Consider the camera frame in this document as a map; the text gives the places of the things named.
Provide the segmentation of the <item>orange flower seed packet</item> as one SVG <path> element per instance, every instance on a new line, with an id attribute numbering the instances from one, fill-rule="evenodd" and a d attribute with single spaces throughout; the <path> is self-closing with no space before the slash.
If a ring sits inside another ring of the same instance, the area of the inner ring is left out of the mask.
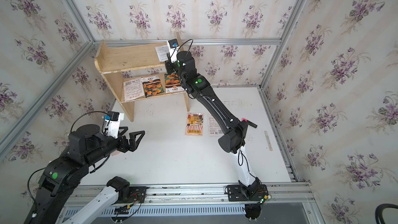
<path id="1" fill-rule="evenodd" d="M 176 73 L 165 74 L 164 79 L 164 89 L 166 93 L 184 92 L 184 88 L 181 86 L 180 77 Z"/>

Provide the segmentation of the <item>white printed seed packet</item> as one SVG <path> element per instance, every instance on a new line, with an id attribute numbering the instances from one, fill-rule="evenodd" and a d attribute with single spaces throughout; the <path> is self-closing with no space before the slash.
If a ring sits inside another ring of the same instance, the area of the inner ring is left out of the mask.
<path id="1" fill-rule="evenodd" d="M 157 46 L 155 51 L 160 62 L 165 62 L 169 59 L 170 49 L 168 45 Z"/>

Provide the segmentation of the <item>colourful cartoon seed packet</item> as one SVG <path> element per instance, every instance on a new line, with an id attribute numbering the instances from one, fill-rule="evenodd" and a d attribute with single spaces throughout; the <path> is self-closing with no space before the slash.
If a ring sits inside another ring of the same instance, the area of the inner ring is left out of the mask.
<path id="1" fill-rule="evenodd" d="M 203 113 L 188 113 L 185 135 L 203 136 Z"/>

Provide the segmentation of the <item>pink white seed packet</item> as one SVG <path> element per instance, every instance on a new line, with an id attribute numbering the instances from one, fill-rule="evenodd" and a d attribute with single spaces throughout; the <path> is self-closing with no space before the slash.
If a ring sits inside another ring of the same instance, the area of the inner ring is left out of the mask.
<path id="1" fill-rule="evenodd" d="M 219 126 L 218 122 L 215 120 L 215 118 L 209 114 L 208 115 L 208 132 L 210 136 L 222 136 L 223 131 L 221 130 L 221 127 Z"/>

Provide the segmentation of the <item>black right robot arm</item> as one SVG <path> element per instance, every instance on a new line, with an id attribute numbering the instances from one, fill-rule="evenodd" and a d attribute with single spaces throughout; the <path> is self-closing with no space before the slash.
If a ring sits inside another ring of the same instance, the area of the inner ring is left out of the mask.
<path id="1" fill-rule="evenodd" d="M 169 52 L 165 61 L 166 70 L 169 74 L 176 73 L 189 98 L 200 102 L 221 128 L 223 136 L 218 139 L 218 143 L 223 151 L 232 154 L 237 160 L 238 182 L 243 198 L 253 201 L 256 194 L 265 194 L 260 200 L 260 203 L 264 203 L 269 199 L 268 190 L 255 176 L 246 157 L 247 121 L 240 121 L 217 97 L 210 82 L 197 72 L 195 60 L 189 50 L 181 50 L 177 39 L 168 40 L 167 46 Z"/>

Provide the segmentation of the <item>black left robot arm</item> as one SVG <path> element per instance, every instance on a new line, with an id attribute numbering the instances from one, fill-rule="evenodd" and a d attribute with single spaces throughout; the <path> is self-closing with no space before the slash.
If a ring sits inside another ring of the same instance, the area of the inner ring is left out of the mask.
<path id="1" fill-rule="evenodd" d="M 85 124 L 76 130 L 71 129 L 68 135 L 69 145 L 58 158 L 42 168 L 35 196 L 31 196 L 33 205 L 25 219 L 26 224 L 54 224 L 57 222 L 65 203 L 79 186 L 81 180 L 99 167 L 95 164 L 105 164 L 115 151 L 134 152 L 146 134 L 145 131 L 129 133 L 125 137 L 127 127 L 116 127 L 115 132 L 105 132 L 96 124 Z M 104 189 L 76 215 L 67 220 L 69 224 L 89 224 L 98 215 L 115 203 L 124 206 L 117 215 L 129 213 L 135 204 L 142 205 L 145 201 L 143 191 L 133 192 L 130 183 L 115 176 L 110 179 Z"/>

